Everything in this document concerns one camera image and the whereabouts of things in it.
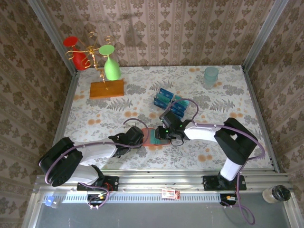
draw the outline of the aluminum frame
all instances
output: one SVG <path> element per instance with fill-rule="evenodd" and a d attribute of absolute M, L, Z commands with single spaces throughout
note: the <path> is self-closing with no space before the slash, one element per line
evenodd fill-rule
<path fill-rule="evenodd" d="M 181 194 L 198 196 L 202 194 L 219 193 L 218 191 L 204 191 L 202 176 L 217 175 L 219 170 L 105 170 L 106 176 L 118 176 L 120 194 L 154 194 L 161 193 L 163 188 L 180 190 Z M 245 176 L 247 190 L 240 191 L 241 194 L 261 193 L 264 189 L 274 185 L 285 185 L 290 188 L 292 185 L 286 173 L 275 173 L 274 171 L 246 170 L 242 172 Z M 77 194 L 76 183 L 64 184 L 59 187 L 51 187 L 44 182 L 44 175 L 37 176 L 33 194 L 31 196 L 28 210 L 23 222 L 23 228 L 34 228 L 39 216 L 42 200 L 45 194 Z M 295 195 L 284 203 L 292 228 L 303 227 L 302 215 L 297 205 Z"/>
<path fill-rule="evenodd" d="M 276 25 L 277 20 L 279 19 L 280 15 L 282 14 L 288 0 L 276 0 L 267 15 L 267 18 L 264 21 L 264 24 L 257 35 L 246 59 L 243 63 L 243 67 L 246 70 L 249 70 L 253 65 L 255 59 L 257 58 L 259 52 L 261 51 L 263 45 L 265 44 L 268 36 L 270 35 L 272 29 Z"/>
<path fill-rule="evenodd" d="M 257 97 L 256 97 L 255 91 L 254 91 L 253 86 L 252 86 L 251 81 L 250 81 L 248 71 L 243 68 L 243 73 L 244 73 L 244 77 L 245 77 L 245 80 L 246 80 L 246 83 L 247 83 L 248 91 L 249 91 L 249 94 L 250 94 L 250 97 L 251 97 L 251 100 L 252 100 L 252 103 L 253 103 L 253 108 L 255 109 L 257 120 L 258 120 L 258 123 L 259 123 L 260 128 L 261 128 L 262 136 L 263 136 L 263 139 L 265 141 L 265 146 L 266 146 L 266 149 L 267 149 L 267 153 L 270 156 L 270 159 L 272 161 L 272 165 L 273 165 L 275 171 L 280 172 L 280 167 L 277 163 L 275 152 L 272 148 L 272 145 L 271 145 L 271 142 L 270 142 L 270 139 L 269 139 L 269 135 L 268 135 L 268 132 L 267 132 L 267 129 L 266 129 L 266 126 L 265 126 L 265 122 L 263 120 L 262 113 L 261 113 L 260 107 L 259 107 L 257 99 L 256 99 Z"/>
<path fill-rule="evenodd" d="M 56 50 L 58 51 L 59 55 L 61 56 L 62 60 L 64 61 L 66 67 L 70 71 L 71 75 L 74 76 L 76 69 L 72 61 L 68 60 L 65 57 L 67 49 L 65 46 L 62 45 L 62 38 L 60 37 L 57 29 L 55 28 L 52 20 L 49 18 L 48 12 L 43 6 L 41 1 L 37 0 L 28 0 L 30 6 L 33 8 L 35 14 L 38 17 L 38 20 L 41 22 L 44 30 L 47 32 L 48 36 L 50 37 L 52 43 L 54 44 Z"/>
<path fill-rule="evenodd" d="M 65 133 L 65 129 L 66 129 L 66 124 L 67 124 L 67 120 L 70 114 L 70 110 L 72 107 L 72 103 L 73 103 L 73 99 L 74 99 L 74 95 L 75 95 L 75 91 L 77 89 L 77 85 L 78 85 L 78 81 L 79 81 L 79 76 L 80 76 L 80 71 L 78 71 L 77 73 L 75 73 L 75 76 L 72 77 L 71 83 L 70 83 L 70 87 L 68 89 L 67 95 L 66 95 L 66 101 L 65 104 L 63 106 L 62 109 L 62 113 L 60 116 L 60 120 L 58 123 L 58 127 L 55 133 L 55 137 L 53 140 L 53 146 L 60 140 L 63 138 L 64 133 Z"/>

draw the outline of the metal rail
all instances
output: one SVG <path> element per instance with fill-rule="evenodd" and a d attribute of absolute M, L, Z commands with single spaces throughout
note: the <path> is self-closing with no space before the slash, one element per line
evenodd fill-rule
<path fill-rule="evenodd" d="M 105 176 L 118 176 L 118 192 L 125 193 L 160 193 L 163 188 L 178 189 L 181 193 L 217 193 L 219 191 L 205 191 L 202 185 L 202 177 L 205 175 L 217 175 L 219 171 L 103 171 Z M 243 171 L 247 190 L 242 193 L 262 192 L 266 188 L 282 184 L 291 188 L 288 176 L 285 173 L 274 171 Z M 44 175 L 37 176 L 33 192 L 65 193 L 76 191 L 76 184 L 64 184 L 59 187 L 51 187 L 44 182 Z"/>

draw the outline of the wooden base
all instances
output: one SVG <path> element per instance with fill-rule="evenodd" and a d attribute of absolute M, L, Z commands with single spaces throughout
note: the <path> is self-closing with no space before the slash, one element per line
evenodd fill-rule
<path fill-rule="evenodd" d="M 92 82 L 90 90 L 90 98 L 98 99 L 113 96 L 124 95 L 124 80 Z"/>

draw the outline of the blue box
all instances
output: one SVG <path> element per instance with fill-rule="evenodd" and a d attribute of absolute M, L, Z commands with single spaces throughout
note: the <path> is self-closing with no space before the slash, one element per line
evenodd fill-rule
<path fill-rule="evenodd" d="M 179 103 L 177 103 L 177 102 L 174 103 L 174 104 L 172 105 L 172 107 L 174 107 L 174 108 L 176 108 L 176 109 L 182 111 L 183 113 L 186 111 L 186 107 L 182 106 L 181 104 L 179 104 Z"/>
<path fill-rule="evenodd" d="M 157 98 L 158 100 L 160 100 L 160 101 L 163 101 L 163 102 L 166 103 L 166 104 L 169 104 L 169 103 L 171 102 L 171 99 L 165 97 L 165 96 L 162 95 L 162 94 L 157 94 L 157 95 L 156 95 L 156 98 Z"/>
<path fill-rule="evenodd" d="M 180 110 L 177 110 L 177 109 L 174 108 L 174 107 L 171 107 L 170 110 L 171 110 L 174 114 L 178 115 L 180 118 L 183 118 L 184 115 L 185 115 L 184 112 L 181 112 Z"/>
<path fill-rule="evenodd" d="M 168 104 L 166 104 L 166 103 L 163 102 L 163 101 L 160 101 L 160 100 L 157 99 L 157 98 L 154 98 L 154 104 L 155 104 L 156 106 L 158 106 L 158 107 L 164 109 L 164 110 L 166 110 L 167 107 L 168 107 Z"/>
<path fill-rule="evenodd" d="M 47 201 L 46 201 L 45 205 L 48 206 L 48 207 L 51 207 L 52 204 L 53 204 L 53 202 L 54 202 L 54 200 L 55 200 L 55 197 L 49 196 L 49 197 L 47 198 Z"/>
<path fill-rule="evenodd" d="M 160 89 L 160 92 L 159 92 L 159 93 L 160 93 L 161 95 L 163 95 L 163 96 L 169 98 L 169 99 L 172 99 L 172 98 L 173 98 L 173 93 L 171 93 L 171 92 L 169 92 L 169 91 L 167 91 L 167 90 L 165 90 L 165 89 L 163 89 L 163 88 Z"/>
<path fill-rule="evenodd" d="M 179 99 L 182 99 L 182 97 L 180 97 L 178 95 L 175 95 L 173 100 L 176 101 L 176 100 L 179 100 Z M 187 101 L 187 100 L 178 101 L 177 103 L 181 104 L 185 108 L 187 108 L 188 105 L 189 105 L 189 101 Z"/>

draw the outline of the plastic bottle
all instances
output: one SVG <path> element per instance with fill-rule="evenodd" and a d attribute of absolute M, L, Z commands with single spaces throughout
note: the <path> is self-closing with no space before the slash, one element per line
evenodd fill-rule
<path fill-rule="evenodd" d="M 263 191 L 263 198 L 267 203 L 277 203 L 290 199 L 290 191 L 283 185 L 273 186 Z"/>

